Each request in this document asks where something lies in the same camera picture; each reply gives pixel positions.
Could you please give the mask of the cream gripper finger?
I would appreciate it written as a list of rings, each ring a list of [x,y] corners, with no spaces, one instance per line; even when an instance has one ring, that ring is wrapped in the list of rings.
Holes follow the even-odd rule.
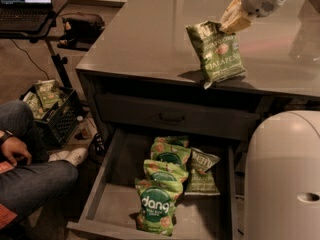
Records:
[[[241,0],[232,0],[220,19],[220,30],[233,34],[251,26],[253,17],[243,8]]]

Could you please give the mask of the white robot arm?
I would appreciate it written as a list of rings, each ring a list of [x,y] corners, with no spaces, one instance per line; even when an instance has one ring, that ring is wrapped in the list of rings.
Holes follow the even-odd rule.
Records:
[[[233,0],[221,30],[241,31],[286,0]],[[306,0],[319,12],[320,0]],[[281,112],[255,130],[245,167],[244,240],[320,240],[320,114]]]

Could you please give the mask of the seated person's hand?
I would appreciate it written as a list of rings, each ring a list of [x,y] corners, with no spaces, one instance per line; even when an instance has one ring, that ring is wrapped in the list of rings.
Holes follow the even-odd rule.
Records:
[[[27,149],[27,145],[16,137],[9,137],[1,145],[1,152],[14,167],[21,161],[24,161],[27,165],[31,164],[32,156]]]

